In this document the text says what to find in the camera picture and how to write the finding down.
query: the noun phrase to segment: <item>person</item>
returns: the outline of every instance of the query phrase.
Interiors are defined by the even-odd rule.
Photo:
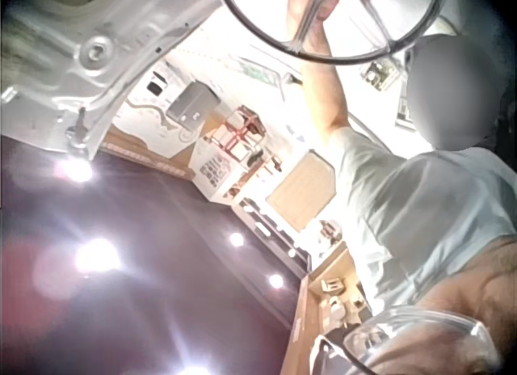
[[[290,36],[308,1],[288,0]],[[330,55],[323,23],[339,1],[320,7],[304,41],[308,52]],[[517,336],[517,174],[481,147],[393,155],[351,128],[334,66],[303,61],[301,73],[336,170],[343,237],[372,312],[415,305],[422,314],[477,320],[474,329],[485,326],[498,354],[507,355]],[[459,360],[458,341],[438,329],[399,340],[376,373],[485,373],[467,363],[475,359]],[[418,369],[422,363],[428,367]]]

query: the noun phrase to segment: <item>bolt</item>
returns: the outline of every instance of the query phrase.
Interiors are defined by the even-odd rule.
[[[103,58],[104,47],[101,44],[95,44],[88,52],[88,57],[92,61],[99,61]]]

